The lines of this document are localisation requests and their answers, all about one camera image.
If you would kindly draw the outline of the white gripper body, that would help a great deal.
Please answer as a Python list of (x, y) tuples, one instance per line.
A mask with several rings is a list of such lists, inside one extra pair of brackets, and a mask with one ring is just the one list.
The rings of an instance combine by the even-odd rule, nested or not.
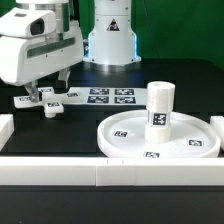
[(0, 78), (22, 86), (82, 61), (84, 55), (79, 26), (71, 26), (60, 41), (44, 36), (31, 39), (0, 38)]

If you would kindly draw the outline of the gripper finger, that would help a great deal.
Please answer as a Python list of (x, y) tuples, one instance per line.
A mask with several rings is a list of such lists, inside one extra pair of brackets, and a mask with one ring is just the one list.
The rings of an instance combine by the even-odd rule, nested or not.
[(68, 79), (70, 76), (71, 69), (69, 67), (62, 69), (59, 71), (57, 85), (60, 88), (67, 88), (68, 87)]
[(37, 81), (31, 81), (24, 85), (26, 91), (29, 94), (29, 99), (31, 102), (38, 102), (39, 101), (39, 91), (37, 88)]

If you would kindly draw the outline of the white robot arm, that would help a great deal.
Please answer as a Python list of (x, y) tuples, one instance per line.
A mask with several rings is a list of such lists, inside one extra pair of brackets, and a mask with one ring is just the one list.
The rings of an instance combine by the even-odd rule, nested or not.
[(94, 7), (95, 25), (85, 40), (79, 21), (70, 17), (69, 0), (16, 0), (0, 17), (0, 80), (25, 87), (38, 102), (37, 81), (57, 72), (67, 87), (74, 64), (124, 71), (140, 62), (131, 0), (94, 0)]

